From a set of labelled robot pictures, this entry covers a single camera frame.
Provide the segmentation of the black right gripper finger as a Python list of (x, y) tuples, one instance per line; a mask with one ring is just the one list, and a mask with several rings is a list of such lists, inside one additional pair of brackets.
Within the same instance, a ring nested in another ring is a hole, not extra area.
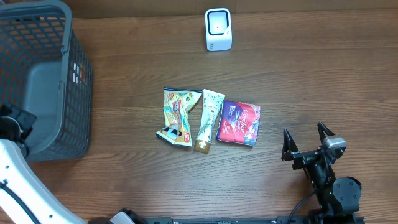
[(283, 130), (284, 143), (282, 148), (283, 156), (292, 156), (293, 154), (299, 153), (299, 149), (290, 135), (288, 129)]
[(322, 145), (326, 145), (326, 142), (329, 140), (330, 136), (334, 136), (335, 133), (330, 131), (322, 121), (318, 122), (317, 124), (318, 133), (320, 137), (320, 142)]

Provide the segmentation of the red purple pad packet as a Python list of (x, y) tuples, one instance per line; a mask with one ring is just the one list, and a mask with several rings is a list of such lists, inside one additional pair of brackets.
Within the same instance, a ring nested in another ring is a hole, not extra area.
[(259, 105), (225, 100), (217, 140), (253, 147), (258, 137), (260, 117)]

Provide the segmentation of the white gold cream tube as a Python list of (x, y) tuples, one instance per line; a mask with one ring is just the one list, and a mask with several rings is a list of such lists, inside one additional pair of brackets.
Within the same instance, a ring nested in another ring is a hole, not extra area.
[(203, 110), (201, 125), (195, 141), (194, 150), (208, 154), (211, 146), (213, 128), (222, 108), (225, 95), (215, 91), (203, 90)]

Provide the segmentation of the yellow snack packet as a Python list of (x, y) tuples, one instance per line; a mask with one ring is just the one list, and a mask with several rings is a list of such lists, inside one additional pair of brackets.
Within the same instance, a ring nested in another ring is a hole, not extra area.
[(165, 127), (156, 132), (158, 138), (175, 145), (192, 147), (189, 112), (198, 103), (202, 90), (164, 88)]

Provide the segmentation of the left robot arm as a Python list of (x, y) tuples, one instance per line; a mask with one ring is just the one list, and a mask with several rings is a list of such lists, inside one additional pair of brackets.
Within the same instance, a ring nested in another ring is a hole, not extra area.
[(15, 223), (84, 223), (63, 206), (33, 173), (21, 153), (36, 116), (1, 104), (1, 207)]

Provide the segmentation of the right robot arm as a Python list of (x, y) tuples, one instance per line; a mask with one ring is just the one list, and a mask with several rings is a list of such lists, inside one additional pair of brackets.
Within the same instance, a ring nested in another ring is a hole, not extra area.
[[(311, 182), (313, 191), (302, 199), (282, 223), (364, 223), (356, 217), (359, 211), (362, 185), (354, 177), (337, 178), (332, 165), (346, 150), (346, 141), (330, 131), (322, 122), (317, 124), (320, 146), (300, 152), (287, 129), (283, 130), (284, 144), (281, 159), (292, 161), (294, 170), (303, 169)], [(316, 196), (319, 209), (308, 212), (305, 217), (296, 217), (295, 212), (312, 196)]]

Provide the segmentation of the grey plastic shopping basket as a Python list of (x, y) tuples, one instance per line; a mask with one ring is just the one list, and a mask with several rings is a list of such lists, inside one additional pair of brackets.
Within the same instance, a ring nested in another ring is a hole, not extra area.
[(36, 120), (27, 162), (75, 159), (90, 145), (93, 68), (62, 1), (1, 6), (1, 103)]

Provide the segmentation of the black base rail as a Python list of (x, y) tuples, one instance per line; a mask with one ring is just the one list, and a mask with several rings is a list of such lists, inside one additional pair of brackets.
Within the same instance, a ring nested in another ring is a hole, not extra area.
[[(276, 218), (197, 218), (197, 219), (173, 219), (169, 217), (162, 218), (143, 218), (148, 224), (286, 224), (288, 216), (278, 216)], [(309, 224), (306, 216), (292, 217), (292, 224)], [(349, 223), (349, 222), (331, 222), (324, 219), (323, 223)], [(356, 223), (365, 224), (363, 217), (357, 217)]]

